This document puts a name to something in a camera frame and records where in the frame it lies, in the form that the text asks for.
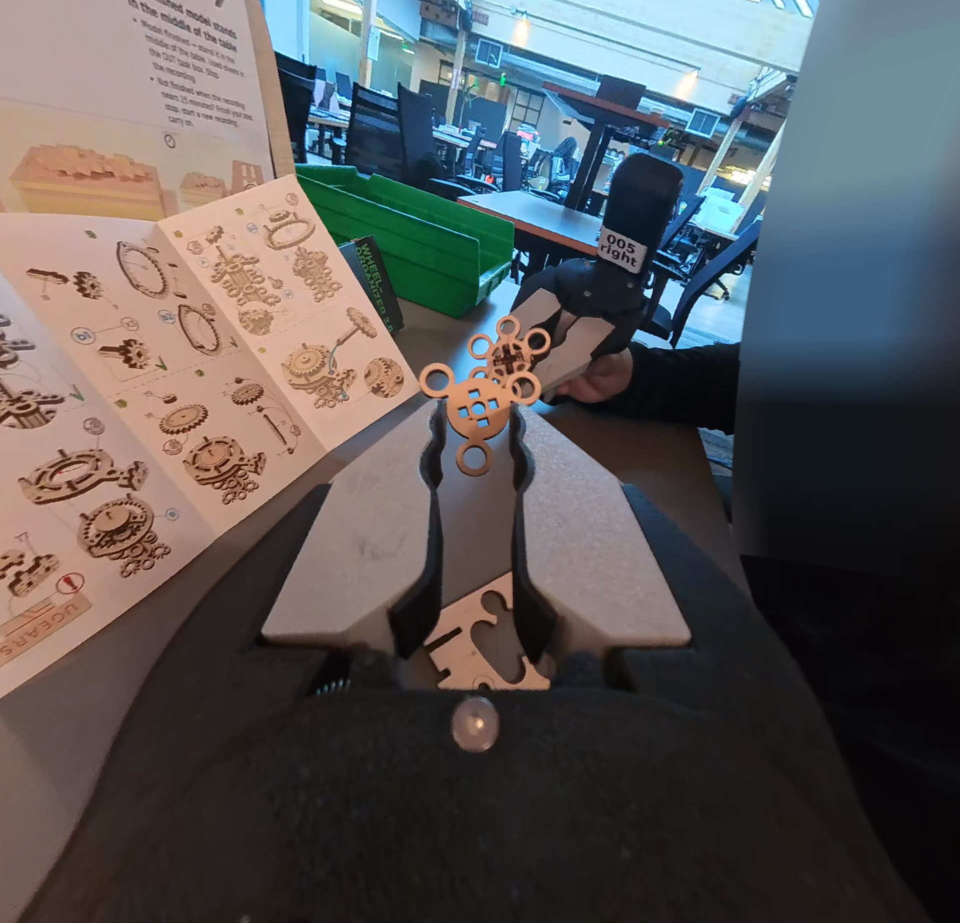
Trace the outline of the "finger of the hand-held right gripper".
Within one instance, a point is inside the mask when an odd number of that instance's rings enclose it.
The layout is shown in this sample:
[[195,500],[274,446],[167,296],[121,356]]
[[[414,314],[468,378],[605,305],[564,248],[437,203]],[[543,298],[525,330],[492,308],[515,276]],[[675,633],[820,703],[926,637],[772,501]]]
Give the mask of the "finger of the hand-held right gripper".
[[519,334],[526,337],[533,329],[543,329],[551,339],[564,339],[574,323],[574,314],[565,310],[557,296],[538,289],[511,309],[519,323]]
[[565,338],[558,345],[552,346],[550,352],[539,363],[540,401],[547,405],[573,402],[556,395],[558,386],[582,374],[593,360],[612,355],[612,353],[605,353],[594,357],[593,353],[613,330],[613,325],[599,318],[576,319],[566,332]]

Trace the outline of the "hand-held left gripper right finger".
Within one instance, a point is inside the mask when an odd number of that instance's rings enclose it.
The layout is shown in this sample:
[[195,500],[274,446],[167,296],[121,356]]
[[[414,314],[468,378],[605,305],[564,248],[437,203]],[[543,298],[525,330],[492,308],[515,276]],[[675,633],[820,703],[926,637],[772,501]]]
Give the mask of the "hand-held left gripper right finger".
[[513,624],[529,661],[686,647],[690,628],[619,479],[518,403],[510,454]]

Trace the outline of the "brown standing desk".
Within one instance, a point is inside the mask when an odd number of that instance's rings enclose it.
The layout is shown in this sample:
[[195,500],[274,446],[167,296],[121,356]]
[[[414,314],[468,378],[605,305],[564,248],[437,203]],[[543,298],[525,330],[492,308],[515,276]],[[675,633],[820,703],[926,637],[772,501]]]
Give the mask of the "brown standing desk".
[[594,189],[607,148],[615,132],[640,128],[646,137],[657,129],[667,129],[670,121],[659,113],[642,113],[596,94],[568,89],[545,81],[543,91],[558,107],[583,125],[590,125],[590,135],[577,175],[563,202],[565,208],[582,212]]

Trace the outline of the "person's right hand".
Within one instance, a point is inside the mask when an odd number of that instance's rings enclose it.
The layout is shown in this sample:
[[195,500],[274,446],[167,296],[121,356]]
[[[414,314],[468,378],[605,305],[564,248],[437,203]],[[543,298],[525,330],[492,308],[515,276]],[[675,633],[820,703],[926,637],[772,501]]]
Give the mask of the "person's right hand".
[[629,387],[633,369],[633,357],[629,349],[601,355],[582,374],[560,384],[556,395],[586,405],[605,403]]

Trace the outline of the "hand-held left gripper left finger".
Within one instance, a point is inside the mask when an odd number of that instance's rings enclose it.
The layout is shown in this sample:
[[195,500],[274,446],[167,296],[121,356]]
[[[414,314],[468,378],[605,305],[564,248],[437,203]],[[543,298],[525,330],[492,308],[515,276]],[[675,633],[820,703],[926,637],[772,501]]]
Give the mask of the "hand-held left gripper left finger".
[[446,417],[428,401],[333,478],[262,627],[276,645],[406,659],[441,612]]

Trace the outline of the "black office chair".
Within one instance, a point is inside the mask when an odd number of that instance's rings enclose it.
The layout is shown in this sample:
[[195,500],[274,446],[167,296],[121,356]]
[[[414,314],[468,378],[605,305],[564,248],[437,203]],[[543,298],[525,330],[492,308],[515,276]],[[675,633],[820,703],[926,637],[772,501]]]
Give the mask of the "black office chair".
[[[676,347],[697,301],[713,285],[720,284],[724,276],[734,273],[735,270],[747,269],[753,263],[761,232],[762,220],[758,218],[688,277],[668,262],[666,253],[659,253],[653,262],[652,293],[637,329]],[[683,282],[682,293],[673,312],[660,303],[670,280]]]
[[366,176],[402,182],[403,150],[395,97],[353,83],[344,164]]
[[284,113],[296,164],[306,164],[306,129],[313,105],[317,67],[295,60],[278,51],[277,65]]
[[423,189],[432,179],[444,179],[433,132],[429,96],[397,84],[397,113],[403,155],[403,180]]

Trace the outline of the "person's dark clothing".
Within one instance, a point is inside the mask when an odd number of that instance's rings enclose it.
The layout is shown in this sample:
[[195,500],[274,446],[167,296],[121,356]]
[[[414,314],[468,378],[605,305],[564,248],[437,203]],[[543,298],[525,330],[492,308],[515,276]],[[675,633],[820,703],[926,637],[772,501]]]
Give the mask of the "person's dark clothing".
[[958,587],[747,554],[741,563],[898,873],[933,921],[958,921]]

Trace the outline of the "person's right forearm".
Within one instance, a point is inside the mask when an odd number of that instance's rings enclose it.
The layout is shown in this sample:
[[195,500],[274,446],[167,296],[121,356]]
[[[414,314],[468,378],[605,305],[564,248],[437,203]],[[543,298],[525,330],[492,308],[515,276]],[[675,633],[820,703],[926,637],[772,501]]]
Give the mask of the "person's right forearm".
[[627,413],[733,435],[740,350],[739,342],[668,350],[633,344]]

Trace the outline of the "green plastic bin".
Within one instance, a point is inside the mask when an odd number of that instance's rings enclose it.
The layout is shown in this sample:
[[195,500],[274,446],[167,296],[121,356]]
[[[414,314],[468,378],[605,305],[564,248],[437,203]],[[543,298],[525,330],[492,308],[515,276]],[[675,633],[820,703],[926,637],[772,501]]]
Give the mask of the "green plastic bin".
[[460,318],[510,274],[515,227],[495,214],[352,166],[296,177],[336,244],[373,237],[397,297]]

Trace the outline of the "brown office table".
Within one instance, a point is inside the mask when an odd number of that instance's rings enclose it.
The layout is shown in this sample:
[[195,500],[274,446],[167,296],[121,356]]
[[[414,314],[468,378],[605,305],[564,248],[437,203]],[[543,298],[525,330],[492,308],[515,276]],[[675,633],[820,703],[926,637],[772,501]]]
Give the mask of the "brown office table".
[[467,194],[457,203],[511,222],[516,235],[535,238],[539,243],[534,246],[547,252],[572,251],[584,258],[596,258],[602,222],[598,216],[523,190]]

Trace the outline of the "standing printed instruction card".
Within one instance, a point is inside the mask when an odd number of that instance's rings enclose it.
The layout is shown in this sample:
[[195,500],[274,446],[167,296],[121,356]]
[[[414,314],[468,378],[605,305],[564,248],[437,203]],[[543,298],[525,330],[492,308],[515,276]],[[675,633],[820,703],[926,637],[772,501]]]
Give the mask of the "standing printed instruction card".
[[161,221],[294,173],[259,0],[1,0],[1,210]]

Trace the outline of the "small three-ring wooden part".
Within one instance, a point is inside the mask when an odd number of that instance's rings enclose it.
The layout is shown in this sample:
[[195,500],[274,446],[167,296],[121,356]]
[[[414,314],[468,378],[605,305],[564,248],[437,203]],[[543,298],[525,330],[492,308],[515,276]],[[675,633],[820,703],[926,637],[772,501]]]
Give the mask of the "small three-ring wooden part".
[[542,384],[534,373],[490,377],[480,367],[457,381],[450,366],[443,363],[424,367],[418,383],[426,397],[446,401],[448,424],[462,438],[455,454],[457,467],[472,477],[489,471],[493,459],[489,441],[507,427],[512,407],[531,406],[542,392]]

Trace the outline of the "wooden axle assembly with rings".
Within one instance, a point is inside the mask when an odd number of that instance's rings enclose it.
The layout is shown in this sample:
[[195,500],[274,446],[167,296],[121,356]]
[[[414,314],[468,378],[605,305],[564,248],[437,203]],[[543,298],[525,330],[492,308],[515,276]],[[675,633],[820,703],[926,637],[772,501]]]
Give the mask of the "wooden axle assembly with rings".
[[551,336],[546,329],[524,330],[516,316],[500,317],[493,335],[476,332],[466,341],[467,352],[479,364],[471,377],[483,370],[486,377],[503,383],[515,374],[532,372],[536,363],[547,356],[550,345]]

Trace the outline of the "laser-cut wooden parts sheet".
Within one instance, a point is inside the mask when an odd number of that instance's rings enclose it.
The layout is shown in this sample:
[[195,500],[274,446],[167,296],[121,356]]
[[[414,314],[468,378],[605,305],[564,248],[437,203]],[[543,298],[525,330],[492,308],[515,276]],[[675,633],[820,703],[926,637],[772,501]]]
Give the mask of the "laser-cut wooden parts sheet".
[[492,629],[498,626],[499,613],[489,611],[483,603],[486,595],[496,597],[503,611],[512,613],[513,573],[508,570],[441,609],[438,622],[424,644],[439,675],[437,689],[453,692],[549,690],[549,679],[531,665],[525,653],[518,657],[522,675],[512,681],[504,678],[474,641],[476,625]]

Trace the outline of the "folded paper instruction sheet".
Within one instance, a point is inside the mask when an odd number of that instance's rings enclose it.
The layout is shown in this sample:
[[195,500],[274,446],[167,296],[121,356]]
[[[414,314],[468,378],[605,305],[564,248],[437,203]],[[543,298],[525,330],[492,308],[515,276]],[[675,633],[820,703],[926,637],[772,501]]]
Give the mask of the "folded paper instruction sheet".
[[1,275],[2,697],[416,391],[294,176],[2,213]]

